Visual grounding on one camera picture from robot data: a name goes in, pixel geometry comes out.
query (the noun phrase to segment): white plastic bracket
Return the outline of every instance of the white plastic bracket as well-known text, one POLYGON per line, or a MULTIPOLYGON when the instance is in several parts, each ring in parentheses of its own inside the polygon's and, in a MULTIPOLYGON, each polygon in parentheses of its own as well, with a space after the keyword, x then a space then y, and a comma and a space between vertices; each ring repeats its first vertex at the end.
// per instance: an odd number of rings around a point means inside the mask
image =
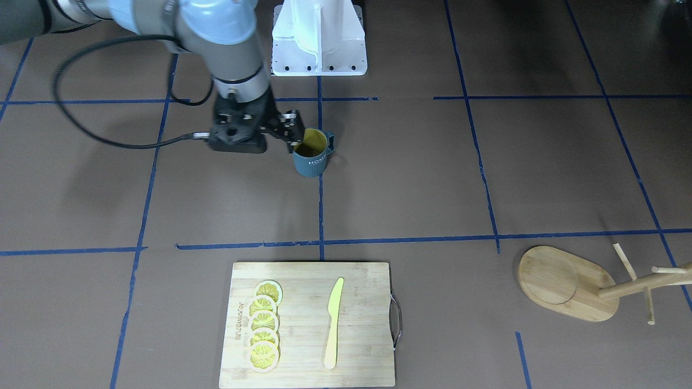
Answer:
POLYGON ((350 0, 284 0, 274 8, 273 75, 363 75, 363 10, 350 0))

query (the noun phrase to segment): yellow knife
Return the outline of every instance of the yellow knife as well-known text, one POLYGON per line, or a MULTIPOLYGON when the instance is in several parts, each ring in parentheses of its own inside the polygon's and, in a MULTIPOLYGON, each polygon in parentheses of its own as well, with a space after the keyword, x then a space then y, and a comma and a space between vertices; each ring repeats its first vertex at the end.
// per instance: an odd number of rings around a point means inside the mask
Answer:
POLYGON ((327 350, 325 351, 325 367, 327 369, 334 369, 336 366, 336 341, 338 336, 336 328, 339 324, 339 305, 341 304, 341 291, 343 288, 344 277, 339 277, 336 284, 334 284, 334 288, 331 290, 329 304, 327 305, 327 311, 329 312, 329 316, 331 316, 329 338, 327 338, 327 350))

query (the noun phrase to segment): blue mug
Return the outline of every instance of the blue mug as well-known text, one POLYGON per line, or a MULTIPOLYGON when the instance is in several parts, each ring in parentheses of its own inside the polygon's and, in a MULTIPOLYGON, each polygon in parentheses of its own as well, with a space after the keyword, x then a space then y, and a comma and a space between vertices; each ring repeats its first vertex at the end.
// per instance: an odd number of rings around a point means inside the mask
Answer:
POLYGON ((300 175, 317 177, 327 168, 327 156, 334 152, 336 136, 330 131, 306 128, 303 141, 293 146, 293 164, 300 175))

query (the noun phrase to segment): mug handle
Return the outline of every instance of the mug handle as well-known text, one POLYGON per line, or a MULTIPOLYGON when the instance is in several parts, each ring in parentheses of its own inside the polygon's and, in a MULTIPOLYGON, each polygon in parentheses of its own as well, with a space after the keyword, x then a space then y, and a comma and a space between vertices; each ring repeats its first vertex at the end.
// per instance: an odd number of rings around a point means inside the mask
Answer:
POLYGON ((327 146, 327 155, 330 155, 334 152, 334 141, 336 140, 336 135, 334 135, 334 133, 331 131, 325 131, 325 136, 329 141, 329 145, 327 146))

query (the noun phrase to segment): cutting board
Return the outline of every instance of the cutting board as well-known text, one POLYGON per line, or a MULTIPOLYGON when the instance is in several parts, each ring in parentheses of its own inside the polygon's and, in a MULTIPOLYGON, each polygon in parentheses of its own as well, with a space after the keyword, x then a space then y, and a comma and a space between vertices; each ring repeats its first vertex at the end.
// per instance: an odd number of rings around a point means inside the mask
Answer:
POLYGON ((230 281, 219 387, 342 388, 394 386, 390 330, 390 270, 386 262, 236 262, 230 281), (327 304, 344 277, 336 367, 322 364, 329 332, 327 304), (251 369, 247 306, 255 287, 274 280, 281 357, 270 372, 251 369))

